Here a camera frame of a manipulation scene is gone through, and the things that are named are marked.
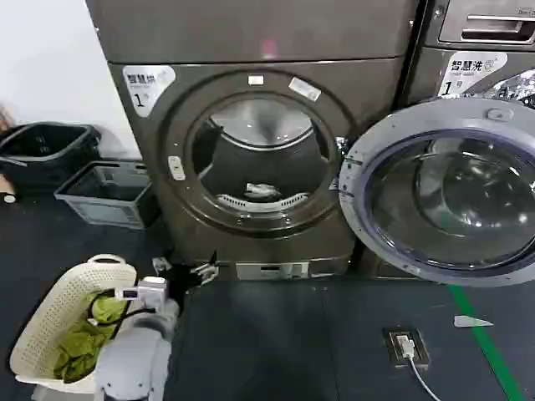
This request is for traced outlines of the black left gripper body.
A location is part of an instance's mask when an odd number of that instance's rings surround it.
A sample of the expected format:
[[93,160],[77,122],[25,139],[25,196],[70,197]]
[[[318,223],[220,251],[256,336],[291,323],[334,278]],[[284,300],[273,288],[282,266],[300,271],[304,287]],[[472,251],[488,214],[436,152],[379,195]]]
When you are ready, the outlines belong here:
[[190,264],[167,262],[163,277],[168,281],[171,299],[183,299],[190,289],[198,286],[198,274],[194,270]]

